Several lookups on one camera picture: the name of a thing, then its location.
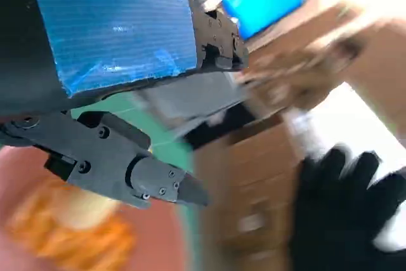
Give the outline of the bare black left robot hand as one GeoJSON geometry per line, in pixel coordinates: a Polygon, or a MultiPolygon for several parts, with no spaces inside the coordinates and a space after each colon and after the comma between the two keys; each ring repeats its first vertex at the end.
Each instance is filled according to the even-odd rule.
{"type": "Polygon", "coordinates": [[[1,0],[1,145],[40,149],[61,180],[140,209],[150,198],[206,206],[201,182],[156,158],[137,127],[70,112],[165,85],[176,101],[213,101],[219,90],[182,82],[247,65],[237,26],[194,0],[1,0]]]}

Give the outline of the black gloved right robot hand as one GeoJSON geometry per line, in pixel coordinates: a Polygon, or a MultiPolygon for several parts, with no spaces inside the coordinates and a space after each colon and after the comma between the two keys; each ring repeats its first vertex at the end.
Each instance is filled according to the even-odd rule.
{"type": "Polygon", "coordinates": [[[299,165],[289,241],[291,270],[405,270],[405,250],[374,240],[405,202],[405,169],[372,183],[380,159],[335,146],[299,165]]]}

